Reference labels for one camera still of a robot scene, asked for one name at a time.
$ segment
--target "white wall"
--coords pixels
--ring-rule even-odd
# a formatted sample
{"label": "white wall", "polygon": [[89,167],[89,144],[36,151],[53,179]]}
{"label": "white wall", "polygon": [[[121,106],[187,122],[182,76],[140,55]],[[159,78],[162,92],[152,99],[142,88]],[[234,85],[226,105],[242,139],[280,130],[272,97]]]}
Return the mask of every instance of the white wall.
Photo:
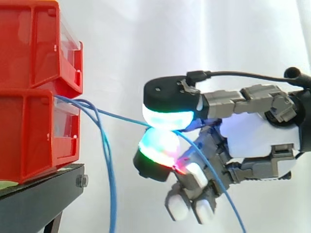
{"label": "white wall", "polygon": [[[156,77],[196,69],[273,76],[281,76],[289,66],[310,71],[294,0],[61,0],[61,6],[84,43],[83,97],[127,117],[142,120],[142,88]],[[263,82],[221,77],[200,88],[231,90],[255,83]],[[218,199],[215,219],[209,225],[198,225],[193,215],[172,222],[163,204],[174,177],[167,183],[146,180],[132,164],[144,129],[107,117],[104,125],[117,179],[118,233],[241,232],[224,197]],[[86,116],[81,136],[79,162],[86,164],[89,186],[65,210],[60,232],[106,233],[107,172],[99,132]],[[290,181],[245,182],[230,188],[248,232],[311,231],[308,156],[299,160]]]}

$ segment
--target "led light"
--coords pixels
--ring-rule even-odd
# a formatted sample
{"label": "led light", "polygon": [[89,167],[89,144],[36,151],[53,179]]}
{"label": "led light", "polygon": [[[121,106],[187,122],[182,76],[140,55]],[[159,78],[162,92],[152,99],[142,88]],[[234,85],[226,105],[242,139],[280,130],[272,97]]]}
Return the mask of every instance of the led light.
{"label": "led light", "polygon": [[180,152],[176,134],[155,128],[146,131],[138,146],[146,157],[167,167],[175,164]]}
{"label": "led light", "polygon": [[157,129],[182,130],[185,129],[193,120],[192,111],[180,113],[158,113],[142,105],[142,114],[146,122]]}

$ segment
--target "white fingertip pad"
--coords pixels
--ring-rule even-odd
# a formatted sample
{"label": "white fingertip pad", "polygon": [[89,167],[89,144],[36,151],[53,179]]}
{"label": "white fingertip pad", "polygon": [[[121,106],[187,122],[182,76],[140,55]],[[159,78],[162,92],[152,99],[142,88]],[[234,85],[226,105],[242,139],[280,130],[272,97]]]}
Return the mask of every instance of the white fingertip pad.
{"label": "white fingertip pad", "polygon": [[195,211],[201,224],[207,224],[214,218],[214,212],[208,200],[199,200],[195,204]]}
{"label": "white fingertip pad", "polygon": [[200,188],[204,188],[207,185],[208,180],[197,163],[187,165],[186,170],[194,176]]}
{"label": "white fingertip pad", "polygon": [[189,207],[181,195],[173,195],[169,198],[168,209],[175,221],[184,220],[189,212]]}

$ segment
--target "screw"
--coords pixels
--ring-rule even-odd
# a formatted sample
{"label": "screw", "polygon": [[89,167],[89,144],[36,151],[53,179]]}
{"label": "screw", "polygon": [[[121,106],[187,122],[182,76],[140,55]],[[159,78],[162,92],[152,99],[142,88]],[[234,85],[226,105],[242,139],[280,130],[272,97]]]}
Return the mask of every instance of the screw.
{"label": "screw", "polygon": [[86,188],[88,185],[88,175],[79,175],[77,177],[77,186],[80,188]]}

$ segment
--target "blue wire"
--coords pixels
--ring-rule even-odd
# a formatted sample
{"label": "blue wire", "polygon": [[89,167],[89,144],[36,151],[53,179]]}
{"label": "blue wire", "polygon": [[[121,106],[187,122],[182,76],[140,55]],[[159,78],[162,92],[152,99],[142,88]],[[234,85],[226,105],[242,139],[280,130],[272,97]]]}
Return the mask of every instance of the blue wire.
{"label": "blue wire", "polygon": [[237,208],[235,207],[230,195],[228,194],[224,183],[221,181],[221,179],[219,178],[219,176],[217,175],[215,169],[213,168],[212,164],[209,162],[209,160],[203,155],[202,151],[197,147],[197,145],[192,142],[189,138],[187,138],[185,135],[183,135],[181,132],[179,131],[174,131],[177,135],[179,135],[180,137],[182,137],[184,140],[186,140],[190,145],[193,146],[193,148],[196,150],[196,152],[200,155],[201,159],[204,161],[204,163],[207,165],[207,167],[210,169],[210,171],[213,173],[213,176],[215,177],[215,180],[217,181],[217,183],[219,184],[220,188],[222,189],[223,193],[225,194],[225,196],[227,197],[235,215],[237,216],[237,219],[239,221],[239,224],[242,228],[243,233],[246,233],[246,229],[245,226],[243,224],[243,221],[240,217],[240,214],[237,210]]}
{"label": "blue wire", "polygon": [[[109,186],[110,186],[110,228],[109,228],[109,232],[114,233],[115,228],[116,228],[116,222],[117,222],[116,182],[115,182],[115,175],[114,175],[114,170],[113,170],[113,165],[112,165],[111,147],[110,147],[109,141],[105,135],[98,110],[91,102],[89,102],[87,100],[79,100],[79,99],[78,100],[71,100],[71,99],[68,99],[68,98],[62,97],[62,96],[55,96],[55,97],[62,100],[63,102],[71,103],[72,105],[81,109],[83,112],[85,112],[92,119],[92,121],[99,127],[99,129],[101,131],[102,144],[103,144],[104,156],[105,156],[105,160],[106,160],[106,164],[107,164]],[[85,109],[85,107],[88,109],[91,109],[95,112],[97,120]],[[107,154],[106,147],[105,147],[106,144],[107,144],[107,148],[108,148],[108,156],[106,155]]]}
{"label": "blue wire", "polygon": [[109,232],[114,233],[116,229],[116,222],[117,222],[117,188],[116,188],[116,180],[115,180],[114,169],[113,169],[113,164],[112,164],[111,147],[107,139],[107,136],[104,132],[102,121],[99,116],[97,108],[91,102],[84,100],[84,99],[75,99],[74,101],[88,104],[92,108],[92,110],[95,112],[98,125],[99,125],[99,129],[102,135],[103,149],[105,150],[105,144],[107,144],[107,147],[108,147],[108,158],[105,156],[105,160],[106,160],[107,169],[108,169],[110,197],[111,197],[111,201],[110,201],[110,220],[111,221],[110,221]]}
{"label": "blue wire", "polygon": [[[101,110],[101,109],[98,109],[98,112],[99,113],[102,113],[102,114],[105,114],[107,116],[110,116],[110,117],[114,117],[114,118],[117,118],[117,119],[121,119],[121,120],[125,120],[125,121],[128,121],[128,122],[132,122],[132,123],[135,123],[135,124],[138,124],[138,125],[142,125],[142,126],[146,126],[146,127],[150,127],[150,125],[144,123],[144,122],[141,122],[141,121],[138,121],[138,120],[133,120],[133,119],[130,119],[130,118],[126,118],[126,117],[123,117],[123,116],[119,116],[117,114],[112,114],[112,113],[109,113],[109,112],[106,112],[104,110]],[[203,155],[203,153],[201,152],[201,150],[196,146],[196,144],[194,144],[189,138],[187,138],[185,135],[183,135],[181,132],[179,131],[174,131],[177,135],[179,135],[180,137],[182,137],[184,140],[186,140],[191,146],[193,146],[193,148],[196,150],[196,152],[200,155],[200,157],[202,158],[202,160],[204,161],[204,163],[207,165],[207,167],[210,169],[210,171],[212,172],[213,176],[215,177],[215,180],[216,182],[219,184],[220,188],[222,189],[222,192],[225,194],[225,196],[227,197],[235,215],[237,216],[237,219],[239,221],[239,224],[242,228],[242,231],[243,233],[246,233],[246,229],[245,229],[245,226],[243,224],[243,221],[240,217],[240,214],[236,208],[236,206],[234,205],[230,195],[228,194],[223,182],[221,181],[221,179],[219,178],[219,176],[217,175],[215,169],[213,168],[212,164],[208,161],[208,159]]]}

